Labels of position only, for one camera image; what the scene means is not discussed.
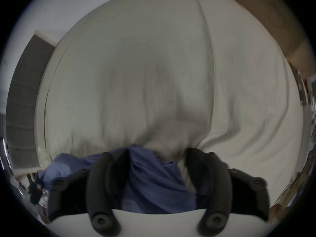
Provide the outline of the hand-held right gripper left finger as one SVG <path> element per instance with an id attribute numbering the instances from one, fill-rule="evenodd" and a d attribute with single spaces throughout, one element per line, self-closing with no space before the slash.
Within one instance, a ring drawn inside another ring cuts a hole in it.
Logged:
<path id="1" fill-rule="evenodd" d="M 121 210 L 130 169 L 128 149 L 104 152 L 90 169 L 55 178 L 48 200 L 48 219 L 88 213 L 93 229 L 102 236 L 118 236 L 121 224 L 113 210 Z"/>

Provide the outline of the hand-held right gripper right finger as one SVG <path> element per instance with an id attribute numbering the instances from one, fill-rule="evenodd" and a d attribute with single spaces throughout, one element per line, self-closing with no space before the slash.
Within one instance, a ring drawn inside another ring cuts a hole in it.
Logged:
<path id="1" fill-rule="evenodd" d="M 197 192 L 197 209 L 206 209 L 197 225 L 200 235 L 220 234 L 231 213 L 268 221 L 270 199 L 265 179 L 229 168 L 215 153 L 196 148 L 186 150 L 186 167 Z"/>

